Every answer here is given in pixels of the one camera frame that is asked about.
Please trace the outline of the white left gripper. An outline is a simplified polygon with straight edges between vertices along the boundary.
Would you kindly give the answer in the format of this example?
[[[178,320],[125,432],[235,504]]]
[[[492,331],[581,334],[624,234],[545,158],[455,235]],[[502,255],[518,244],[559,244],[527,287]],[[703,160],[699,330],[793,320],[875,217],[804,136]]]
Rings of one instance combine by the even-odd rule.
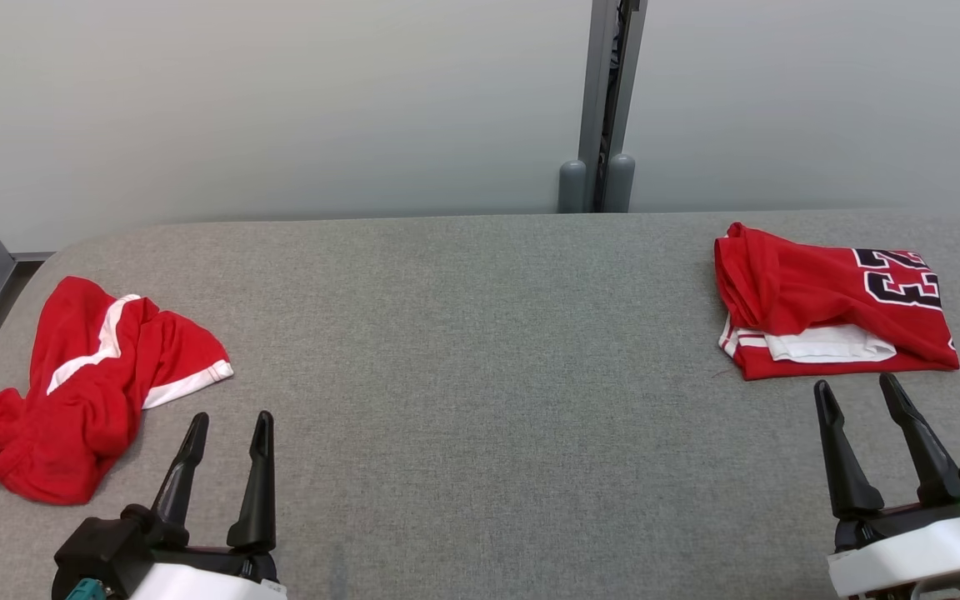
[[[192,417],[157,490],[150,509],[160,543],[189,542],[186,519],[208,427],[205,412]],[[271,554],[277,546],[277,490],[274,419],[269,411],[258,414],[250,459],[239,516],[226,536],[229,547],[153,550],[155,562],[127,600],[288,600]]]

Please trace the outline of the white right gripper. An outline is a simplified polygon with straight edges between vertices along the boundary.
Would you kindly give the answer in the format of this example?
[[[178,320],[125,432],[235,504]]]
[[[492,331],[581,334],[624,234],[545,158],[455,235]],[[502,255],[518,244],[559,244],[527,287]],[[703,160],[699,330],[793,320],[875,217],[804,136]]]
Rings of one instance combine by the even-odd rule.
[[[845,415],[826,380],[812,388],[832,515],[839,519],[827,570],[841,600],[960,600],[960,478],[953,457],[894,373],[880,388],[902,429],[919,481],[919,504],[884,509],[846,436]]]

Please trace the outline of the red shorts white stripes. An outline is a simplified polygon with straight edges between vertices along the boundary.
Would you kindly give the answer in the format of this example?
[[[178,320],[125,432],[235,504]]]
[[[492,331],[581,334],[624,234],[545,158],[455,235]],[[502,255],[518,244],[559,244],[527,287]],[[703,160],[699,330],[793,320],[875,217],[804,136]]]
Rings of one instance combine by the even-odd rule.
[[[0,391],[0,485],[37,503],[90,502],[144,410],[232,375],[228,350],[192,320],[65,277],[39,315],[29,391]]]

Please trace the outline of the red jersey shirt white sleeves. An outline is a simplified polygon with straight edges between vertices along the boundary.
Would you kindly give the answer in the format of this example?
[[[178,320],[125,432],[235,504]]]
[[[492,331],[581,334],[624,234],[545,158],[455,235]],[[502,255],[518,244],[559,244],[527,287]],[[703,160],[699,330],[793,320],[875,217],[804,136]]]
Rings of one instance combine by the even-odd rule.
[[[921,254],[789,242],[735,222],[715,242],[717,345],[744,379],[953,372],[937,274]]]

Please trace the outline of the grey fabric covered table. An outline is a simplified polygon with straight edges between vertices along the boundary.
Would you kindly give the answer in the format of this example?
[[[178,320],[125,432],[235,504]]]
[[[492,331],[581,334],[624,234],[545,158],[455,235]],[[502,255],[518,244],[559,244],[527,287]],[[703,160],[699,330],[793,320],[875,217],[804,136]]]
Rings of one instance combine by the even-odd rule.
[[[744,381],[717,345],[713,243],[733,222],[918,251],[960,357],[960,216],[232,222],[66,247],[4,320],[0,390],[27,386],[67,276],[202,324],[235,376],[146,413],[87,505],[0,487],[0,600],[48,600],[58,547],[152,501],[201,411],[187,527],[221,546],[263,409],[292,600],[834,599],[814,380]],[[900,381],[960,461],[960,371]]]

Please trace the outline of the grey rounded partition foot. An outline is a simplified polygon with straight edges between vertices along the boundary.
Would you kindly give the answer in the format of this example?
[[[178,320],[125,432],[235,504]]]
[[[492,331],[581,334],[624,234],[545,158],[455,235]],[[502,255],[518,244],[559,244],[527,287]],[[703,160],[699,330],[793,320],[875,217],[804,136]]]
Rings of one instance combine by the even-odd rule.
[[[635,168],[636,160],[628,153],[617,153],[609,159],[605,179],[603,179],[605,187],[603,187],[602,211],[604,213],[629,212]]]
[[[567,161],[557,171],[557,212],[563,215],[587,211],[588,167],[580,160]]]

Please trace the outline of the grey partition post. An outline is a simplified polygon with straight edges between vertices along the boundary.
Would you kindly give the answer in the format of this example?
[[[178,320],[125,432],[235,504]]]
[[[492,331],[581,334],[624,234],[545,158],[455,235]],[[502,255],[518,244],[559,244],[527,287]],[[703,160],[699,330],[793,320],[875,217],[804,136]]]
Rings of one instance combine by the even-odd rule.
[[[603,213],[609,159],[624,149],[650,0],[592,0],[578,157],[587,164],[586,212]]]

